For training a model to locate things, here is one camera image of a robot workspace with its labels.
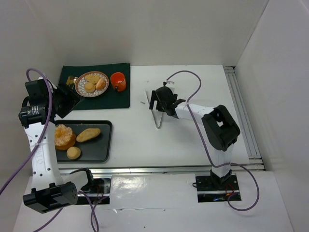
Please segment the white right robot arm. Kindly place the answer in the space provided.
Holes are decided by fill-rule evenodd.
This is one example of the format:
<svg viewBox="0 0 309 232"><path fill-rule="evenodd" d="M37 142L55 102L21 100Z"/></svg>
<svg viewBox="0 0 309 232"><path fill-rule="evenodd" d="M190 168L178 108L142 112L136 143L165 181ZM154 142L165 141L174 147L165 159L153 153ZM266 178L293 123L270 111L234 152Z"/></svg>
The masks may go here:
<svg viewBox="0 0 309 232"><path fill-rule="evenodd" d="M204 127L208 143L214 149L214 158L207 157L212 165L210 178L214 186L220 187L231 177L231 155L234 144L240 135L240 129L228 109L224 105L206 107L188 103L179 99L173 93L173 88L163 86L153 90L150 97L149 109L164 112L170 117L187 119L197 126Z"/></svg>

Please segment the glazed oval bread roll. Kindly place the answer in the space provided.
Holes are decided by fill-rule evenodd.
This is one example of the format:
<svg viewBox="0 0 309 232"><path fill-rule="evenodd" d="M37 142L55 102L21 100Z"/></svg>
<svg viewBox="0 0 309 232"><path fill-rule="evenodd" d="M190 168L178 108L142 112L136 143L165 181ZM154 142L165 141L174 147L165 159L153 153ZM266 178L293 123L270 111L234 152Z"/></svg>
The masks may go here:
<svg viewBox="0 0 309 232"><path fill-rule="evenodd" d="M104 89L105 88L105 85L106 85L106 81L105 81L105 78L100 78L98 80L98 82L96 83L96 89L97 90L101 90L101 89Z"/></svg>

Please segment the metal serving tongs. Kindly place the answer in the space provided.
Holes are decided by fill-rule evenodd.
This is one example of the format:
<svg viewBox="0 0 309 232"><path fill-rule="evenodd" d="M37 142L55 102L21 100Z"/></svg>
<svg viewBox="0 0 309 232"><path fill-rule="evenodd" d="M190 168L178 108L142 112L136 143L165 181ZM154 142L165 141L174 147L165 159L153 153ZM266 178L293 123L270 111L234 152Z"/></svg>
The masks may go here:
<svg viewBox="0 0 309 232"><path fill-rule="evenodd" d="M145 90L145 94L146 94L146 98L147 98L147 102L150 106L150 103L151 103L151 94ZM155 127L159 130L161 129L162 127L162 123L163 123L163 117L164 117L164 113L163 112L157 112L157 111L154 111L154 110L151 110L151 114L152 114L152 117L153 117L153 120L154 120L154 124L155 124Z"/></svg>

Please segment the round scone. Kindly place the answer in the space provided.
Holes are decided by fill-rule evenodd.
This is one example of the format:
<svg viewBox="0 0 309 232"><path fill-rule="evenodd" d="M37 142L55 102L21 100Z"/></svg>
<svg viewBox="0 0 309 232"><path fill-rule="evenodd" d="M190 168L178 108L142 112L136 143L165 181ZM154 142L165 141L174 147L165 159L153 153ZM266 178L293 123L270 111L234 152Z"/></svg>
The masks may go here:
<svg viewBox="0 0 309 232"><path fill-rule="evenodd" d="M96 85L92 84L90 82L86 82L85 85L84 85L84 90L87 93L92 93L96 90Z"/></svg>

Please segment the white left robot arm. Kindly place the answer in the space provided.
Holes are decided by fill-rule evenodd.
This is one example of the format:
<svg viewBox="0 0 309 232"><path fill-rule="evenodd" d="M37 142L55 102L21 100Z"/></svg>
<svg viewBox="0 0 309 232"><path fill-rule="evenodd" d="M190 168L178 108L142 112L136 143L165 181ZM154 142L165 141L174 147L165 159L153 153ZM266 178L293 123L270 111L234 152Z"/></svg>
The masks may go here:
<svg viewBox="0 0 309 232"><path fill-rule="evenodd" d="M52 88L48 81L38 79L25 83L28 96L18 115L25 129L31 151L31 192L23 196L25 206L47 213L78 201L77 187L64 182L57 166L54 146L55 111L50 102Z"/></svg>

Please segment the herb bread slice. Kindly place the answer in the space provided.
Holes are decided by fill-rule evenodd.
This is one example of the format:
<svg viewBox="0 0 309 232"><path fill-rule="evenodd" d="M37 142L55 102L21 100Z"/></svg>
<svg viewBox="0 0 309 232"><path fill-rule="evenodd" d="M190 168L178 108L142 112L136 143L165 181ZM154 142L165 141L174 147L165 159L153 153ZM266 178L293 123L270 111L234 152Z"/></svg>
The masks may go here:
<svg viewBox="0 0 309 232"><path fill-rule="evenodd" d="M96 84L100 80L100 75L91 73L86 75L84 78L87 82Z"/></svg>

